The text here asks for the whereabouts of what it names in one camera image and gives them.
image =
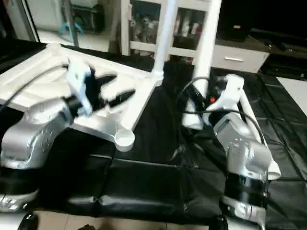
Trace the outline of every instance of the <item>glass cabinet door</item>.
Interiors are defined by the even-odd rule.
[[[161,14],[161,4],[142,0],[130,0],[131,19],[129,37],[132,42],[156,44]],[[152,51],[132,49],[131,54],[153,56]]]
[[[206,12],[178,9],[173,37],[173,47],[196,50],[203,30]]]

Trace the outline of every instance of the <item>drawer handle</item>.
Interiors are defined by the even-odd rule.
[[[233,57],[225,57],[226,60],[230,60],[230,61],[239,61],[239,62],[243,62],[243,59],[238,59],[238,58],[233,58]]]

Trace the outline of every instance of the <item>white cabinet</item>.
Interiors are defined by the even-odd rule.
[[[121,0],[121,52],[146,55],[156,51],[156,38],[162,30],[167,0]],[[208,0],[177,0],[177,14],[173,18],[173,37],[168,54],[192,58],[209,9]]]
[[[269,53],[215,45],[212,67],[257,73]]]
[[[165,61],[194,64],[211,0],[177,0]],[[167,0],[121,0],[121,53],[155,56]],[[212,66],[258,72],[269,53],[215,45]]]

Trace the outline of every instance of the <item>table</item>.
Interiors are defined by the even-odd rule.
[[[0,69],[43,47],[4,40]],[[71,48],[143,70],[153,67],[153,60],[146,57]],[[220,214],[224,152],[215,139],[205,138],[208,133],[183,129],[175,103],[192,71],[190,65],[166,63],[164,82],[153,92],[129,152],[116,151],[112,143],[72,129],[61,134],[39,179],[38,207],[93,217],[202,225]],[[215,75],[230,72],[245,78],[246,94],[282,172],[269,185],[267,228],[307,229],[307,117],[275,77],[213,69]],[[0,139],[21,116],[12,109],[0,115],[5,121],[0,123]]]

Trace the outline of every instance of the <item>cabinet drawer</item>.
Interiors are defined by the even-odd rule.
[[[215,45],[212,66],[256,73],[269,53]]]

